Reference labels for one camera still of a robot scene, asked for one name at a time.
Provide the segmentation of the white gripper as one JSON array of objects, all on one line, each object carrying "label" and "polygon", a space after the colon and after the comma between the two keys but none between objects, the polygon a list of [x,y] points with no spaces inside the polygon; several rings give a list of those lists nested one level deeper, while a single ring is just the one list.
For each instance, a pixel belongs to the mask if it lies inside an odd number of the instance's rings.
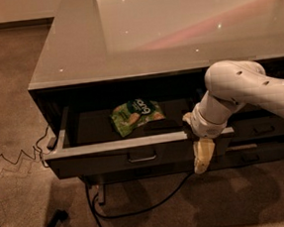
[{"label": "white gripper", "polygon": [[212,139],[220,136],[227,123],[215,124],[206,121],[200,114],[199,105],[196,105],[192,111],[192,113],[187,112],[182,117],[182,121],[190,124],[192,132],[200,138],[198,142],[193,143],[194,169],[196,174],[202,174],[208,169],[216,147]]}]

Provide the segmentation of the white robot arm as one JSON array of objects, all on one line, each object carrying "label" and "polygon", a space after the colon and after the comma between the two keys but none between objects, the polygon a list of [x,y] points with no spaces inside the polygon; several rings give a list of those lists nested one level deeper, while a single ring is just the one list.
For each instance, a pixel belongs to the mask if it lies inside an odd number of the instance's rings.
[{"label": "white robot arm", "polygon": [[194,169],[208,169],[216,147],[214,139],[227,127],[228,119],[246,104],[256,105],[284,118],[284,79],[266,75],[255,61],[221,60],[205,73],[207,92],[182,121],[199,140],[194,146]]}]

